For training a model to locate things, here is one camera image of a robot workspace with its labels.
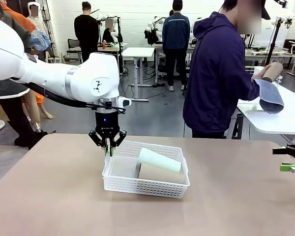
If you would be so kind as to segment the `person's right hand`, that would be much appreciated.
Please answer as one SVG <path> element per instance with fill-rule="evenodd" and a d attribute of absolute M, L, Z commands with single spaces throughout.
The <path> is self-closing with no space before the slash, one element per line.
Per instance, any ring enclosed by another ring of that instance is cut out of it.
<path fill-rule="evenodd" d="M 266 76 L 266 72 L 269 70 L 269 69 L 272 69 L 273 66 L 271 64 L 265 66 L 258 74 L 256 75 L 253 75 L 251 77 L 251 80 L 266 80 L 268 82 L 271 82 L 273 83 L 274 82 L 274 79 L 270 78 L 269 76 Z"/>

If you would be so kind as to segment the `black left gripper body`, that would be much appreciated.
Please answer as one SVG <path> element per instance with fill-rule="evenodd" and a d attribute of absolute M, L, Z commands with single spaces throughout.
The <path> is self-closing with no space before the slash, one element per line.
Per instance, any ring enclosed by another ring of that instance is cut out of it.
<path fill-rule="evenodd" d="M 95 113 L 96 133 L 104 139 L 113 139 L 120 131 L 118 124 L 118 112 Z"/>

